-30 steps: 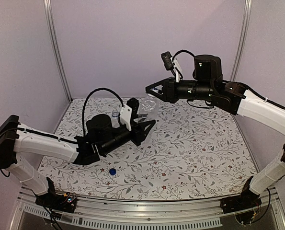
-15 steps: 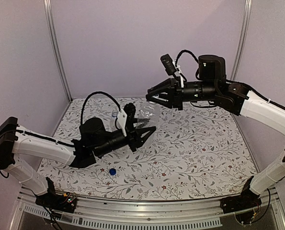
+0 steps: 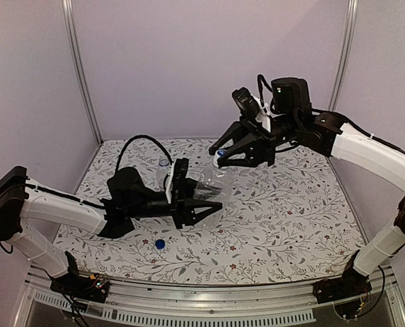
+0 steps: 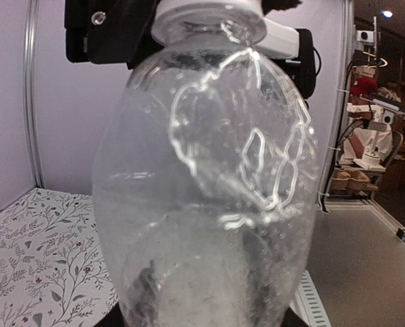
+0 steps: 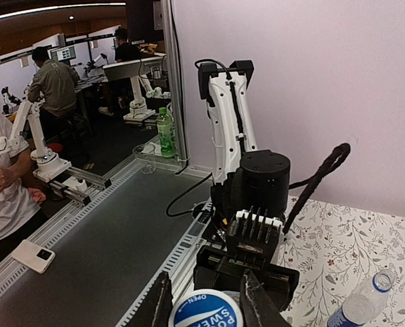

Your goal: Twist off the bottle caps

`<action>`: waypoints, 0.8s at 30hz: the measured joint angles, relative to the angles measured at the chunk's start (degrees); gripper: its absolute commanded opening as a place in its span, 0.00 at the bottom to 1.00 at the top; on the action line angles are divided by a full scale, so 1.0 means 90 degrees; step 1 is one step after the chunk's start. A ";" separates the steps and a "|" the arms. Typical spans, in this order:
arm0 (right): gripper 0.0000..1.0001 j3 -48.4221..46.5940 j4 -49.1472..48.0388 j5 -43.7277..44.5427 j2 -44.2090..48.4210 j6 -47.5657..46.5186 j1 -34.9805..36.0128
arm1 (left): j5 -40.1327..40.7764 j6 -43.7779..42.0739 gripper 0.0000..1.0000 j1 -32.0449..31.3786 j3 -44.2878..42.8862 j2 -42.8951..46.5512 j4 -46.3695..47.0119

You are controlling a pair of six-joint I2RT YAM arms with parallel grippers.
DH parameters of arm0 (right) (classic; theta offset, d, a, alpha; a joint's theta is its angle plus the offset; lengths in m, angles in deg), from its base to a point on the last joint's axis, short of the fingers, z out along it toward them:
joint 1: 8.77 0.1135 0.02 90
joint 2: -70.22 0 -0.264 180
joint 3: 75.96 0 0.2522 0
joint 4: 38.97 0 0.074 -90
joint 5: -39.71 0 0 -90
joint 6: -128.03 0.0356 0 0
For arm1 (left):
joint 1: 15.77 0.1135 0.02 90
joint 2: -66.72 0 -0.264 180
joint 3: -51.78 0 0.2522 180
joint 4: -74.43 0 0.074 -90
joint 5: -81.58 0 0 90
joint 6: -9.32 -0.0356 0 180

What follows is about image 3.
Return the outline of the clear bottle white cap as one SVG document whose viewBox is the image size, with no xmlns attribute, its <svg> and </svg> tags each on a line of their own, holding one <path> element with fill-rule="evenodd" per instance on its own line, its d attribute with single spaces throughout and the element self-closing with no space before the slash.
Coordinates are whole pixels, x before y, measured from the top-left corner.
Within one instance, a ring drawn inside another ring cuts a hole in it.
<svg viewBox="0 0 405 327">
<path fill-rule="evenodd" d="M 195 199 L 220 202 L 222 204 L 220 210 L 208 215 L 196 224 L 198 228 L 204 230 L 213 230 L 219 224 L 226 205 L 231 198 L 233 188 L 232 169 L 218 166 L 218 160 L 226 152 L 226 149 L 219 149 L 215 152 L 212 162 L 203 169 L 195 188 Z"/>
</svg>

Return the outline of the Pepsi bottle blue label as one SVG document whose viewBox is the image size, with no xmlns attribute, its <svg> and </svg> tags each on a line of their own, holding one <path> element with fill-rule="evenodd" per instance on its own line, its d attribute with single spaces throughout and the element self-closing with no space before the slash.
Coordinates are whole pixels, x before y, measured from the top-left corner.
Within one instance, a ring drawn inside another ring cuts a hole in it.
<svg viewBox="0 0 405 327">
<path fill-rule="evenodd" d="M 161 157 L 158 161 L 156 170 L 156 181 L 157 186 L 160 190 L 164 190 L 165 179 L 169 173 L 169 159 L 166 157 Z"/>
</svg>

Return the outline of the blue bottle cap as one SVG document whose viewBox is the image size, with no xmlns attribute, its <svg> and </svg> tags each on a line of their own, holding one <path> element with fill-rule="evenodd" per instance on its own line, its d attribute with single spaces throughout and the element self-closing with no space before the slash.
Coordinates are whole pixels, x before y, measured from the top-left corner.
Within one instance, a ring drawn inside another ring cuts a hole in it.
<svg viewBox="0 0 405 327">
<path fill-rule="evenodd" d="M 165 248 L 165 241 L 162 239 L 158 239 L 155 241 L 155 247 L 157 249 L 164 249 Z"/>
</svg>

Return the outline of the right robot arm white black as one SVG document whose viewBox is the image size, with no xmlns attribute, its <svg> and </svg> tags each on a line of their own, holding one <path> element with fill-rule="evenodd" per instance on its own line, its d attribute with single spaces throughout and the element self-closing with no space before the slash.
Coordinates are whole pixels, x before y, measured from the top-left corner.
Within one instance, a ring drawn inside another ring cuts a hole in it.
<svg viewBox="0 0 405 327">
<path fill-rule="evenodd" d="M 242 87 L 232 93 L 238 121 L 210 147 L 220 167 L 274 164 L 279 146 L 304 146 L 325 157 L 347 161 L 381 177 L 404 193 L 397 217 L 351 257 L 336 291 L 352 296 L 363 279 L 405 245 L 405 151 L 364 131 L 338 112 L 312 108 L 303 78 L 257 76 L 259 97 Z"/>
</svg>

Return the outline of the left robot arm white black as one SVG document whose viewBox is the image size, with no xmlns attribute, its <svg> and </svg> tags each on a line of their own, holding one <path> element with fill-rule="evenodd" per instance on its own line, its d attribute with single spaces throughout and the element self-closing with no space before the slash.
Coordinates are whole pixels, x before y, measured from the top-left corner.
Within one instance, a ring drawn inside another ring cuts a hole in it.
<svg viewBox="0 0 405 327">
<path fill-rule="evenodd" d="M 199 223 L 220 211 L 220 202 L 195 199 L 196 182 L 176 171 L 167 191 L 144 185 L 135 168 L 123 168 L 108 180 L 110 198 L 99 203 L 57 191 L 27 176 L 16 166 L 0 180 L 0 242 L 21 251 L 39 264 L 72 296 L 85 290 L 75 260 L 57 249 L 35 228 L 30 219 L 69 225 L 100 238 L 117 239 L 132 231 L 134 219 L 170 216 L 176 228 Z"/>
</svg>

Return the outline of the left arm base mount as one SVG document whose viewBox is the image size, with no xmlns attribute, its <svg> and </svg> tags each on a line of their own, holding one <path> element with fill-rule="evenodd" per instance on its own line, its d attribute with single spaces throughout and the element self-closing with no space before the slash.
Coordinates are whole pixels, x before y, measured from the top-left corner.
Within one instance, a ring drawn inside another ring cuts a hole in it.
<svg viewBox="0 0 405 327">
<path fill-rule="evenodd" d="M 74 256 L 68 251 L 65 252 L 65 255 L 68 261 L 67 272 L 58 278 L 51 277 L 50 289 L 73 298 L 105 303 L 110 281 L 99 273 L 94 273 L 89 277 L 81 276 Z"/>
</svg>

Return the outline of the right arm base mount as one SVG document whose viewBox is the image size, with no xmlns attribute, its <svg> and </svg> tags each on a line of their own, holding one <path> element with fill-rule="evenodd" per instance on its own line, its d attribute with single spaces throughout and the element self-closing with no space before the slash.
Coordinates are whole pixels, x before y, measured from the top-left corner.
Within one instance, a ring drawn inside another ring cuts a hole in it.
<svg viewBox="0 0 405 327">
<path fill-rule="evenodd" d="M 319 304 L 332 302 L 337 316 L 344 320 L 360 316 L 372 286 L 367 277 L 338 277 L 322 279 L 312 286 L 312 294 Z"/>
</svg>

